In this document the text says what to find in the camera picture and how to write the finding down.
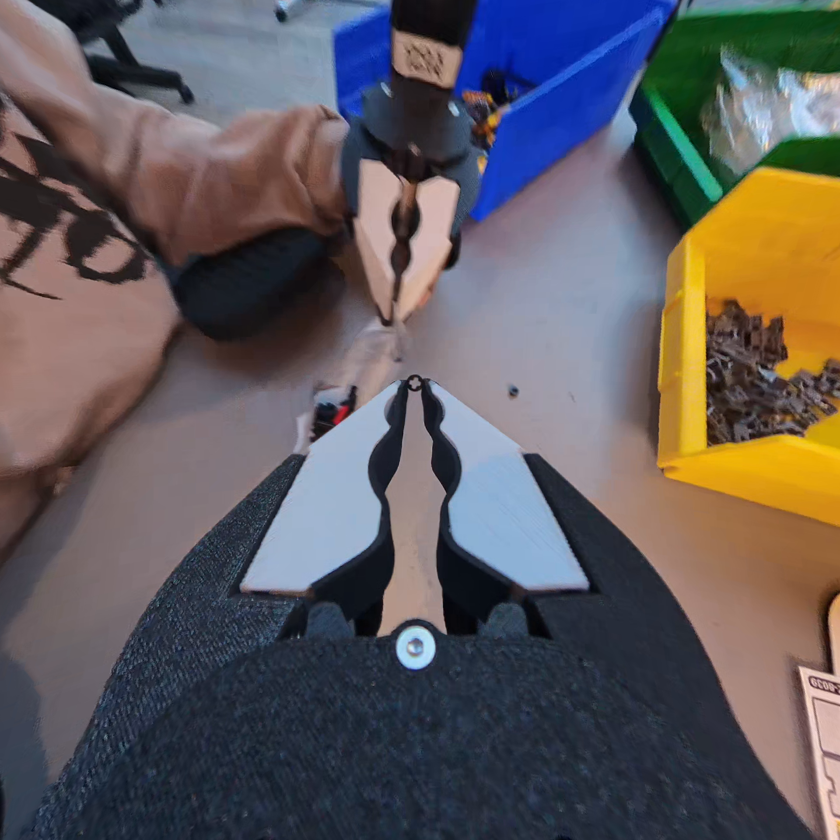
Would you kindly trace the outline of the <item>blue storage bin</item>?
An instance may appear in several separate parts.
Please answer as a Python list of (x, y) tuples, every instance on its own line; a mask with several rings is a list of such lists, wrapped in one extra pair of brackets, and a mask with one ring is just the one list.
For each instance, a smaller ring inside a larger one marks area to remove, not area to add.
[(604, 128), (676, 12), (668, 1), (479, 2), (457, 93), (490, 70), (520, 81), (472, 217), (481, 222)]

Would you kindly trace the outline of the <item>heap of dark mixed parts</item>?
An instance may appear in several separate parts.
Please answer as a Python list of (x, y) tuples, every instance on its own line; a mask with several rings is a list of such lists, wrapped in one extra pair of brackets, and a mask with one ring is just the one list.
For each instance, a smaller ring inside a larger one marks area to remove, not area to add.
[(502, 117), (518, 97), (518, 89), (509, 81), (505, 71), (489, 69), (481, 78), (478, 89), (465, 89), (461, 100), (472, 120), (473, 144), (489, 152), (496, 141)]

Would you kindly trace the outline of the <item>yellow storage bin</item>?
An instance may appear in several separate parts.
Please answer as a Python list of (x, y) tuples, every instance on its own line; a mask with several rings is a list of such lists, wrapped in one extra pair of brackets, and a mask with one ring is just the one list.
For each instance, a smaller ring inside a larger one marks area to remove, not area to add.
[(658, 362), (658, 467), (698, 487), (839, 523), (838, 415), (804, 437), (707, 445), (706, 315), (735, 300), (782, 316), (780, 373), (818, 371), (839, 353), (839, 181), (760, 167), (668, 257)]

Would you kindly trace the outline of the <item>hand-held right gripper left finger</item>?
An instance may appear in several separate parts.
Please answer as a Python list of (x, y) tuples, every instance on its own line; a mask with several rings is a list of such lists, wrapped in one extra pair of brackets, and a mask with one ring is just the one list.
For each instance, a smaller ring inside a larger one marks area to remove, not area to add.
[(394, 381), (310, 445), (240, 584), (304, 595), (391, 530), (386, 491), (400, 465), (406, 380)]

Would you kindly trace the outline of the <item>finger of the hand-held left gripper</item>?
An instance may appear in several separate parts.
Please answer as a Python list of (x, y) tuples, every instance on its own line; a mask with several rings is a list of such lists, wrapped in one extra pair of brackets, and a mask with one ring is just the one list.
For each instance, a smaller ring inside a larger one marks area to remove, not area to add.
[(399, 268), (395, 269), (393, 321), (404, 322), (422, 307), (444, 271), (459, 195), (459, 185), (440, 175), (416, 188), (416, 230), (405, 243), (397, 243), (394, 254)]
[(386, 323), (402, 323), (400, 291), (392, 264), (395, 225), (412, 190), (381, 161), (361, 161), (353, 232), (371, 298)]

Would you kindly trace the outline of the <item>grey desk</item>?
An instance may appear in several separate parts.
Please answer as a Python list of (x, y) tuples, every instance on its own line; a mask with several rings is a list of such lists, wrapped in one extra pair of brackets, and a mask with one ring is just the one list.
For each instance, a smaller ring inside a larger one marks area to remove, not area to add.
[[(822, 822), (796, 666), (828, 670), (838, 529), (667, 479), (658, 333), (679, 232), (625, 112), (483, 223), (409, 322), (405, 372), (546, 458), (683, 606), (765, 769)], [(2, 778), (17, 837), (71, 756), (161, 584), (289, 455), (314, 383), (367, 321), (330, 276), (275, 329), (173, 343), (143, 402), (2, 565)]]

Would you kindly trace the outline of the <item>heap of black connector pegs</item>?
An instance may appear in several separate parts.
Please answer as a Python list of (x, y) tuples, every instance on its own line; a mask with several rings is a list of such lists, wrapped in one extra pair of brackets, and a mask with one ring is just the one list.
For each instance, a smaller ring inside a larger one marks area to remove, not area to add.
[(838, 359), (783, 374), (790, 359), (781, 315), (766, 319), (734, 298), (706, 314), (709, 447), (793, 436), (838, 415)]

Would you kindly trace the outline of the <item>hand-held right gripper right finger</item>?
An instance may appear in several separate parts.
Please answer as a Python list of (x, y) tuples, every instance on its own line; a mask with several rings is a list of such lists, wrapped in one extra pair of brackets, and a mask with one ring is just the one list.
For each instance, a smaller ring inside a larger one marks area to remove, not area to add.
[(432, 470), (444, 490), (437, 576), (446, 596), (588, 592), (591, 584), (523, 449), (424, 380)]

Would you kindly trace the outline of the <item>green storage bin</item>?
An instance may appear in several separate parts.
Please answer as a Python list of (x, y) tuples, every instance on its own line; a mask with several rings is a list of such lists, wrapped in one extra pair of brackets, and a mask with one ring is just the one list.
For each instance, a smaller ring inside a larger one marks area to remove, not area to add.
[(660, 40), (629, 105), (634, 146), (682, 232), (739, 181), (715, 161), (700, 123), (721, 78), (720, 49), (771, 67), (839, 69), (838, 2), (831, 6), (694, 8)]

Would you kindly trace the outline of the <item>black office chair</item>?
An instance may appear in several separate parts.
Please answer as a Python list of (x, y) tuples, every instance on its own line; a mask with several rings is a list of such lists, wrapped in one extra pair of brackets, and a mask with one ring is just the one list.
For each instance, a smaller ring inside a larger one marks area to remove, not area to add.
[(93, 80), (104, 87), (133, 93), (124, 84), (176, 91), (187, 106), (195, 101), (180, 73), (140, 63), (126, 42), (121, 25), (137, 14), (142, 1), (34, 1), (43, 12), (57, 18), (75, 35), (80, 46), (102, 41), (111, 56), (89, 55)]

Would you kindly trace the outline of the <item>person's beige printed sweatshirt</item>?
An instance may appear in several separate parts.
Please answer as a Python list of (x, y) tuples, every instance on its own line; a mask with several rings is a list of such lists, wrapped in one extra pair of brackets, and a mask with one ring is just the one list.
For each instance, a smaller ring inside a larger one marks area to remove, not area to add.
[(93, 82), (69, 28), (2, 2), (2, 558), (158, 374), (179, 326), (124, 206), (161, 107)]

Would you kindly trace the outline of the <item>clear bag of parts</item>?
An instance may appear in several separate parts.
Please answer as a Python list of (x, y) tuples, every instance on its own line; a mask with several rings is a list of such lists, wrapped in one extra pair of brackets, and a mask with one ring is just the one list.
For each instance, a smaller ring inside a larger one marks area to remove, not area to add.
[(769, 66), (720, 47), (720, 72), (700, 125), (714, 162), (746, 175), (788, 141), (838, 140), (839, 74)]

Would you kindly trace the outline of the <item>clear plastic bag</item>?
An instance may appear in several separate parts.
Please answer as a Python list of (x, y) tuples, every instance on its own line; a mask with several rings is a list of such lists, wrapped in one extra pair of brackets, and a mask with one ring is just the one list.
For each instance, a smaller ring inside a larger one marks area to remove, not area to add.
[(294, 455), (306, 455), (323, 435), (391, 384), (399, 372), (409, 339), (402, 322), (386, 325), (374, 318), (344, 354), (312, 387), (311, 400), (297, 418)]

